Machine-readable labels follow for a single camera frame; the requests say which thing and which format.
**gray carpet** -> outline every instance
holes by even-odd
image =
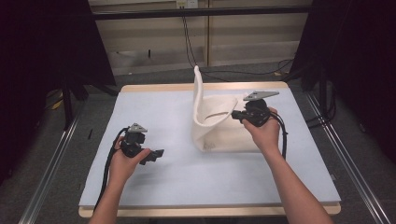
[[[277,69],[277,63],[222,66],[213,70],[233,70],[244,72],[265,72]],[[268,81],[279,80],[274,75],[254,76],[234,73],[210,73],[204,82],[227,81]],[[135,74],[116,77],[120,90],[126,84],[151,83],[188,83],[193,82],[191,69]],[[305,94],[301,91],[299,80],[289,83],[294,97],[306,119],[315,116]],[[53,179],[49,192],[42,204],[35,223],[86,223],[88,220],[78,215],[78,201],[84,183],[102,139],[107,122],[111,116],[116,97],[111,97],[97,89],[88,87],[91,93],[85,102],[78,126],[64,153],[62,162]],[[363,133],[354,114],[337,99],[337,114],[332,121],[348,152],[361,170],[364,178],[374,191],[387,212],[390,221],[396,221],[396,166],[386,158],[375,140]],[[17,223],[33,196],[36,186],[47,168],[53,150],[61,138],[64,126],[62,107],[47,110],[36,130],[35,141],[20,165],[14,170],[12,178],[0,187],[0,223]],[[311,129],[319,151],[329,169],[335,176],[334,184],[342,198],[342,211],[333,217],[336,223],[375,223],[360,194],[354,187],[343,163],[320,128]],[[125,218],[118,223],[288,223],[285,217],[219,217],[219,218]]]

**table edge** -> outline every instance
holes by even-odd
[[[288,88],[288,84],[282,81],[272,82],[216,82],[204,83],[205,90],[243,90],[243,89],[270,89]],[[148,84],[148,85],[125,85],[120,92],[129,91],[192,91],[193,83],[180,84]]]
[[[326,212],[333,216],[341,212],[340,203],[323,204]],[[80,206],[81,217],[91,217],[91,206]],[[285,216],[281,205],[240,206],[240,207],[178,207],[178,208],[122,208],[117,217],[259,217]]]

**crumpled cloth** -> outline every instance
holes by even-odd
[[[194,68],[192,141],[202,151],[260,152],[233,110],[243,110],[248,94],[204,95],[199,67]]]

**wire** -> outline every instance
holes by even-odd
[[[282,145],[282,157],[283,159],[286,159],[286,150],[287,150],[287,143],[288,143],[288,133],[286,132],[286,126],[285,126],[285,122],[283,121],[283,119],[274,112],[271,112],[271,117],[273,117],[274,119],[276,119],[276,121],[279,123],[280,128],[282,129],[282,138],[283,138],[283,145]]]
[[[190,53],[191,53],[191,56],[192,56],[192,58],[194,60],[195,65],[197,65],[197,62],[195,61],[195,56],[194,56],[194,53],[192,52],[192,46],[191,46],[190,35],[189,35],[189,27],[187,26],[186,18],[182,17],[182,19],[183,19],[183,26],[184,26],[184,38],[185,38],[185,42],[186,42],[187,59],[189,60],[190,66],[192,68],[194,68],[194,65],[192,65],[192,62],[190,60],[189,49],[190,49]],[[206,72],[201,71],[201,69],[200,69],[200,72],[201,72],[201,74],[203,74],[206,77],[211,77],[211,78],[214,78],[214,79],[217,79],[217,80],[220,80],[220,81],[224,81],[224,82],[230,82],[230,81],[228,81],[226,79],[223,79],[223,78],[220,78],[220,77],[212,77],[212,76],[208,75]]]
[[[283,82],[289,82],[293,79],[296,79],[298,77],[302,77],[303,76],[303,72],[306,71],[308,68],[314,66],[315,61],[312,60],[312,58],[314,58],[313,56],[310,57],[310,59],[308,60],[308,62],[306,64],[304,64],[303,66],[301,66],[300,68],[295,69],[294,71],[290,72],[287,76],[284,76],[280,79],[280,81]]]
[[[118,134],[116,139],[114,139],[113,142],[113,146],[111,147],[110,151],[108,152],[108,156],[107,156],[107,161],[106,161],[106,165],[105,165],[105,171],[103,172],[103,182],[102,182],[102,188],[100,190],[99,193],[99,197],[98,197],[98,201],[96,202],[95,207],[93,208],[93,211],[95,211],[97,205],[99,204],[100,200],[102,199],[103,193],[105,192],[106,186],[107,186],[107,177],[108,177],[108,169],[110,168],[110,163],[111,163],[111,159],[113,159],[113,155],[116,152],[116,149],[114,148],[120,135],[123,132],[128,131],[128,128],[123,128]]]
[[[335,98],[336,98],[336,90],[335,90],[335,87],[332,86],[332,98],[330,101],[330,107],[327,110],[326,115],[318,115],[318,116],[313,117],[312,119],[307,119],[305,122],[309,123],[309,122],[312,122],[312,121],[315,121],[318,119],[323,119],[323,121],[321,121],[320,123],[308,126],[309,129],[317,128],[317,127],[321,126],[323,123],[328,123],[334,119],[336,111],[337,111],[337,105],[335,102]]]
[[[191,46],[190,35],[189,35],[189,27],[187,25],[186,18],[182,17],[182,20],[183,20],[183,27],[184,27],[184,38],[185,38],[185,44],[186,44],[187,59],[189,60],[190,66],[192,68],[194,68],[194,65],[192,64],[191,59],[190,59],[189,49],[190,49],[190,53],[191,53],[191,56],[192,56],[192,59],[193,59],[195,65],[197,65],[197,62],[195,60],[194,53],[192,52],[192,46]],[[281,71],[284,67],[286,67],[291,62],[293,62],[293,60],[294,59],[282,60],[282,61],[278,62],[276,70],[270,71],[270,72],[265,72],[265,73],[249,73],[249,72],[242,72],[242,71],[227,71],[227,70],[203,71],[201,68],[200,68],[200,72],[201,72],[201,74],[203,74],[206,77],[211,77],[211,78],[214,78],[214,79],[217,79],[217,80],[220,80],[220,81],[224,81],[224,82],[230,82],[229,80],[226,80],[226,79],[223,79],[223,78],[220,78],[220,77],[212,77],[212,76],[208,75],[207,73],[238,73],[238,74],[257,75],[257,76],[270,75],[270,74],[273,74],[275,72]]]
[[[264,75],[270,75],[275,72],[280,71],[282,68],[288,66],[291,62],[293,62],[294,59],[287,59],[287,60],[282,60],[278,63],[278,65],[282,62],[288,61],[284,65],[278,67],[276,70],[269,71],[269,72],[264,72],[264,73],[249,73],[249,72],[242,72],[242,71],[230,71],[230,70],[218,70],[218,71],[205,71],[206,73],[237,73],[237,74],[247,74],[247,75],[253,75],[253,76],[264,76]]]
[[[182,17],[182,20],[183,20],[183,26],[184,26],[184,38],[185,38],[185,41],[186,41],[187,59],[189,60],[190,66],[193,68],[194,66],[192,65],[191,60],[190,60],[189,46],[190,46],[191,56],[194,59],[195,65],[197,65],[197,62],[195,61],[194,53],[192,52],[190,36],[189,36],[189,27],[187,26],[186,18]]]

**forearm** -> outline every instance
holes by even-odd
[[[323,206],[292,171],[280,153],[267,153],[264,157],[271,168],[290,224],[332,223]]]
[[[123,184],[109,184],[97,205],[90,223],[116,223]]]

